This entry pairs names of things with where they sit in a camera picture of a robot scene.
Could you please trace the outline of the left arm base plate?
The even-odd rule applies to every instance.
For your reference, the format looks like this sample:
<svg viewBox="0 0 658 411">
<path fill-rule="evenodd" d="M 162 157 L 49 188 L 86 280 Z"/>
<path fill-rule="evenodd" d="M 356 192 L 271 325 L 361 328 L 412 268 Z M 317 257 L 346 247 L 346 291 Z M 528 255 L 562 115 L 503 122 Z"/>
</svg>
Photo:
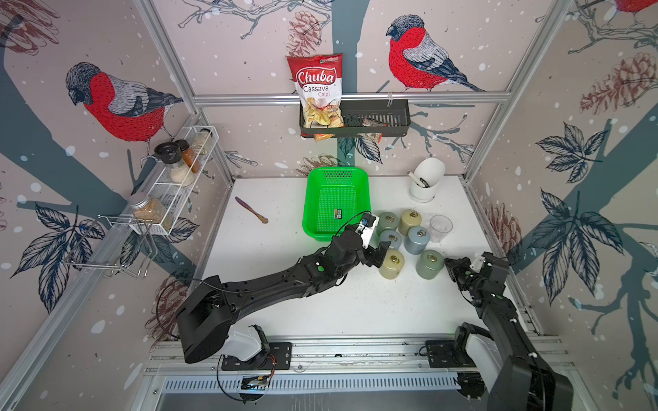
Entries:
<svg viewBox="0 0 658 411">
<path fill-rule="evenodd" d="M 289 370 L 291 354 L 291 342 L 271 342 L 248 361 L 240 361 L 234 356 L 226 356 L 221 361 L 220 368 L 222 371 Z"/>
</svg>

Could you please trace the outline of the black lid spice jar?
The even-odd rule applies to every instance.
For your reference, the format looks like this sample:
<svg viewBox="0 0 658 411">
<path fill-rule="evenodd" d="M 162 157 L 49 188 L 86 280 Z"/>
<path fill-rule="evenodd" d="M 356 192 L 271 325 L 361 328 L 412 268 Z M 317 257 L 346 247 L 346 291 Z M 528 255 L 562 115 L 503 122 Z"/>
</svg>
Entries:
<svg viewBox="0 0 658 411">
<path fill-rule="evenodd" d="M 194 173 L 182 159 L 178 145 L 174 141 L 161 143 L 154 148 L 154 156 L 160 160 L 166 168 L 166 183 L 180 187 L 191 186 L 194 181 Z"/>
</svg>

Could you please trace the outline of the green tea canister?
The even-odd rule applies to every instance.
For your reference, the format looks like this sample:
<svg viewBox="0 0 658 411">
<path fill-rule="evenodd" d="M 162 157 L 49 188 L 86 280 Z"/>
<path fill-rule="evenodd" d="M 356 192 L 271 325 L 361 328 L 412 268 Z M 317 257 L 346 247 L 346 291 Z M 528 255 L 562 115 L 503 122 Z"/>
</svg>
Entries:
<svg viewBox="0 0 658 411">
<path fill-rule="evenodd" d="M 378 236 L 384 231 L 396 231 L 399 227 L 399 217 L 393 212 L 382 212 L 378 218 L 375 229 Z"/>
<path fill-rule="evenodd" d="M 444 256 L 439 251 L 426 249 L 416 263 L 416 273 L 420 278 L 432 280 L 438 276 L 444 267 Z"/>
</svg>

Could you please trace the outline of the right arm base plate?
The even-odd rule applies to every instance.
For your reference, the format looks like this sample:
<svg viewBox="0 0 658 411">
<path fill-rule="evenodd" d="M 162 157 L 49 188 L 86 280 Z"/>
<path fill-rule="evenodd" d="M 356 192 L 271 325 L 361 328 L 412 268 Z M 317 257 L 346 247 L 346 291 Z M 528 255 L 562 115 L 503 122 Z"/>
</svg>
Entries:
<svg viewBox="0 0 658 411">
<path fill-rule="evenodd" d="M 428 359 L 431 368 L 501 367 L 500 353 L 489 338 L 471 336 L 465 344 L 454 340 L 428 340 L 418 354 Z"/>
</svg>

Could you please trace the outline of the clear plastic cup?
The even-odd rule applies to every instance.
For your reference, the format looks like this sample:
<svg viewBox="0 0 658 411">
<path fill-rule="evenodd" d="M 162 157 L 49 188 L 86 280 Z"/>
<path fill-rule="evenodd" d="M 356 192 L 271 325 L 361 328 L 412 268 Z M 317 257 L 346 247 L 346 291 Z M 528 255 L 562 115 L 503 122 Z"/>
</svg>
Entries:
<svg viewBox="0 0 658 411">
<path fill-rule="evenodd" d="M 453 222 L 444 215 L 434 215 L 428 225 L 431 242 L 441 243 L 453 229 Z"/>
</svg>

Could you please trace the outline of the silver lid grain jar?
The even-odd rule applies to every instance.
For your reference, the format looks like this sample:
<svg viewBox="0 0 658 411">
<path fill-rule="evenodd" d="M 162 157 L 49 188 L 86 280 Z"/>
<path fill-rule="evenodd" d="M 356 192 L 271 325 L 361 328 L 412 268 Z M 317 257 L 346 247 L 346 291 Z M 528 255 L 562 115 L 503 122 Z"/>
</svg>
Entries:
<svg viewBox="0 0 658 411">
<path fill-rule="evenodd" d="M 128 204 L 134 216 L 139 220 L 159 224 L 165 218 L 166 210 L 162 204 L 156 198 L 151 198 L 145 193 L 131 195 Z"/>
</svg>

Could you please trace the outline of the pale spice jar back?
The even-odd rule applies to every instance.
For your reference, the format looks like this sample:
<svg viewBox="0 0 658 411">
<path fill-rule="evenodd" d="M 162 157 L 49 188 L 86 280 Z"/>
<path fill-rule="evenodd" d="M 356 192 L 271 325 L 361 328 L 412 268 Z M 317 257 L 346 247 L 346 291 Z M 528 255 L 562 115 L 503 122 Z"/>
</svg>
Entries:
<svg viewBox="0 0 658 411">
<path fill-rule="evenodd" d="M 191 141 L 190 147 L 195 154 L 205 156 L 212 151 L 213 143 L 214 139 L 212 138 L 212 130 L 209 128 L 202 128 Z"/>
</svg>

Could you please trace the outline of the orange spice jar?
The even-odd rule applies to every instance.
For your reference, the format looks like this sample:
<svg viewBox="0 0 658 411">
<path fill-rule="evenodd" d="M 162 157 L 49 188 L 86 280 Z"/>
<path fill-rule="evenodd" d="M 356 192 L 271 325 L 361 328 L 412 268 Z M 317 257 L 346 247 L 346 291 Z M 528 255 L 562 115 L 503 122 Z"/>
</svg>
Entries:
<svg viewBox="0 0 658 411">
<path fill-rule="evenodd" d="M 194 174 L 199 173 L 200 170 L 202 169 L 202 166 L 200 165 L 200 162 L 197 159 L 197 154 L 194 151 L 194 149 L 190 146 L 190 144 L 186 140 L 175 140 L 175 143 L 178 145 L 178 148 L 182 155 L 182 159 L 185 162 L 185 164 L 187 164 L 187 166 Z"/>
</svg>

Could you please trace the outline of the white spoon in holder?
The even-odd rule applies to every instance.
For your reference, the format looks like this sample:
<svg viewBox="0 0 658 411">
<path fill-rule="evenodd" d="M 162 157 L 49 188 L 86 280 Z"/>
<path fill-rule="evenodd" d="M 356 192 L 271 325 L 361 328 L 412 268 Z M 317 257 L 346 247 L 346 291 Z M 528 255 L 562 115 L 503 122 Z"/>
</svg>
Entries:
<svg viewBox="0 0 658 411">
<path fill-rule="evenodd" d="M 427 186 L 427 185 L 426 185 L 426 182 L 425 182 L 423 179 L 419 178 L 417 175 L 415 175 L 413 172 L 409 171 L 409 172 L 408 172 L 408 176 L 411 178 L 411 180 L 412 180 L 414 183 L 416 183 L 416 185 L 417 185 L 418 187 L 426 188 L 426 186 Z"/>
</svg>

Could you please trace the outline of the purple gold butter knife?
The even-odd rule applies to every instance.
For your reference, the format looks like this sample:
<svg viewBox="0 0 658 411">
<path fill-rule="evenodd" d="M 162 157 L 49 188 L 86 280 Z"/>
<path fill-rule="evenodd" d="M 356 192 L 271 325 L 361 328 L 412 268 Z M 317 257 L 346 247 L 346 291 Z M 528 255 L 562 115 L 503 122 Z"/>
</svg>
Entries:
<svg viewBox="0 0 658 411">
<path fill-rule="evenodd" d="M 251 212 L 252 214 L 254 214 L 255 217 L 257 217 L 257 218 L 260 220 L 260 222 L 262 222 L 262 224 L 268 224 L 268 223 L 269 223 L 269 220 L 268 220 L 267 217 L 264 217 L 263 215 L 261 215 L 260 213 L 258 213 L 258 212 L 257 212 L 255 209 L 253 209 L 253 207 L 251 207 L 246 201 L 240 199 L 240 198 L 237 197 L 237 196 L 235 197 L 235 200 L 236 200 L 236 202 L 237 202 L 241 207 L 245 208 L 247 211 L 249 211 L 249 212 Z"/>
</svg>

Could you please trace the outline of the white utensil holder cup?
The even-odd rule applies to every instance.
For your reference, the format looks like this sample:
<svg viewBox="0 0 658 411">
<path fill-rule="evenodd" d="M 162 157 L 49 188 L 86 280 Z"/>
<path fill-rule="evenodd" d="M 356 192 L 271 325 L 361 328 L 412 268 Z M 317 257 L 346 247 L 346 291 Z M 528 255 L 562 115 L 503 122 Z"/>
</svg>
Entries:
<svg viewBox="0 0 658 411">
<path fill-rule="evenodd" d="M 433 200 L 438 192 L 439 183 L 446 173 L 446 165 L 437 158 L 423 160 L 413 172 L 426 182 L 426 188 L 421 188 L 411 180 L 409 196 L 419 203 L 428 203 Z"/>
</svg>

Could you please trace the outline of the yellow tea canister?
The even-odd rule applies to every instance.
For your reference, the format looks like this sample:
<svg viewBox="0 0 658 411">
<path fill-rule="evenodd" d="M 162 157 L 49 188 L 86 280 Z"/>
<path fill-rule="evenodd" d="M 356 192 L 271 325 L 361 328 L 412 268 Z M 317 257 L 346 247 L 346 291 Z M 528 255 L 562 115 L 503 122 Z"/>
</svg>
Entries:
<svg viewBox="0 0 658 411">
<path fill-rule="evenodd" d="M 388 280 L 395 280 L 399 277 L 405 265 L 405 258 L 399 250 L 389 248 L 385 259 L 379 268 L 380 275 Z"/>
<path fill-rule="evenodd" d="M 403 236 L 407 236 L 410 229 L 420 226 L 423 221 L 420 212 L 412 209 L 404 210 L 399 218 L 398 232 Z"/>
</svg>

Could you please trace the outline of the dark wall-mounted basket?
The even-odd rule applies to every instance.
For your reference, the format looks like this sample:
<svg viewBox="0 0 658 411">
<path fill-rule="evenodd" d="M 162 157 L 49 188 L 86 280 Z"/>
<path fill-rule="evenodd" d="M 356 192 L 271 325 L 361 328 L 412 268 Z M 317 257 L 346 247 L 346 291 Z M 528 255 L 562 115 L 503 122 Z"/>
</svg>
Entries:
<svg viewBox="0 0 658 411">
<path fill-rule="evenodd" d="M 304 138 L 315 135 L 331 135 L 336 138 L 358 137 L 363 133 L 382 133 L 384 137 L 404 137 L 411 126 L 409 103 L 405 99 L 394 100 L 343 100 L 340 105 L 344 127 L 305 127 L 303 109 L 299 110 L 300 133 Z M 363 127 L 363 119 L 371 118 L 385 123 L 386 127 Z"/>
</svg>

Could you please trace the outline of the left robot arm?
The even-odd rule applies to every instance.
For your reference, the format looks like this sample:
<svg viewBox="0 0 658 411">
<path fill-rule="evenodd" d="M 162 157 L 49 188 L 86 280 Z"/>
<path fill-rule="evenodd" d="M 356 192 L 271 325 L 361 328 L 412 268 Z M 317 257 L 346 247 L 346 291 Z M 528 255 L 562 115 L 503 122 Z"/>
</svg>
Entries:
<svg viewBox="0 0 658 411">
<path fill-rule="evenodd" d="M 281 272 L 243 282 L 202 280 L 175 315 L 184 361 L 194 364 L 219 352 L 231 326 L 252 313 L 332 289 L 358 265 L 382 267 L 389 248 L 388 241 L 373 248 L 355 231 L 344 231 Z"/>
</svg>

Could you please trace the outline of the green plastic basket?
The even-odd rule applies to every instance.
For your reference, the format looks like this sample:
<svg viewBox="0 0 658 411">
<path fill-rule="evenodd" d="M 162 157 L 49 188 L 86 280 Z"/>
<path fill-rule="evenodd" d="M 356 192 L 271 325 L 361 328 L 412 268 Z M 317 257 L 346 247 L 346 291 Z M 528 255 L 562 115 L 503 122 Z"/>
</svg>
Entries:
<svg viewBox="0 0 658 411">
<path fill-rule="evenodd" d="M 343 219 L 334 218 L 334 210 Z M 303 231 L 316 241 L 330 241 L 339 228 L 360 212 L 371 211 L 368 174 L 356 167 L 320 167 L 308 174 Z"/>
</svg>

